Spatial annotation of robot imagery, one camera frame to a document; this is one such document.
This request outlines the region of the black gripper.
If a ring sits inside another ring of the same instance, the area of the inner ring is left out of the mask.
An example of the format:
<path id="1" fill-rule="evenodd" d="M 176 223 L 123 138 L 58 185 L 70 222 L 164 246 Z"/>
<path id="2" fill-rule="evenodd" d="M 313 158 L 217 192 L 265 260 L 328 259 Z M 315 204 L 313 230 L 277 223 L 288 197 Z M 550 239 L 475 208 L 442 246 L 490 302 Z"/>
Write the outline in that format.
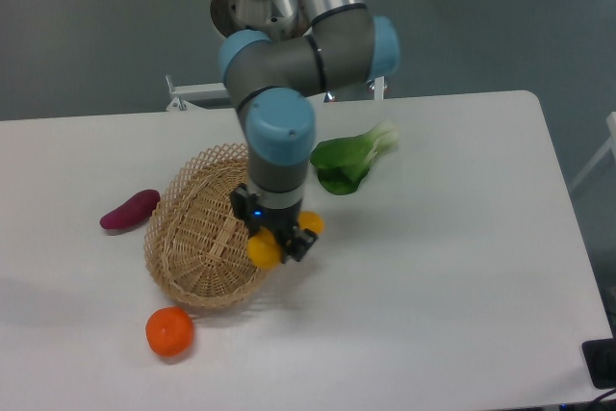
<path id="1" fill-rule="evenodd" d="M 240 183 L 229 199 L 234 217 L 244 224 L 250 237 L 262 228 L 274 235 L 282 249 L 282 264 L 301 262 L 319 238 L 313 230 L 299 228 L 301 199 L 285 207 L 269 206 L 259 194 L 250 193 L 245 183 Z"/>

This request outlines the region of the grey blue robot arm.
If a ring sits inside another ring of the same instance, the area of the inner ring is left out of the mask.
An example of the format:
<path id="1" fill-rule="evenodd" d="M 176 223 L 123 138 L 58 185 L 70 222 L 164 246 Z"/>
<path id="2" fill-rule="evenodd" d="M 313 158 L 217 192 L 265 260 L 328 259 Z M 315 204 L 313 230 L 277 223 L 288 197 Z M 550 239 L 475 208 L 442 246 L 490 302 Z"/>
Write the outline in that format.
<path id="1" fill-rule="evenodd" d="M 247 180 L 230 195 L 262 268 L 300 261 L 318 232 L 299 221 L 316 136 L 315 94 L 392 74 L 391 21 L 364 0 L 226 0 L 230 33 L 218 53 L 248 149 Z"/>

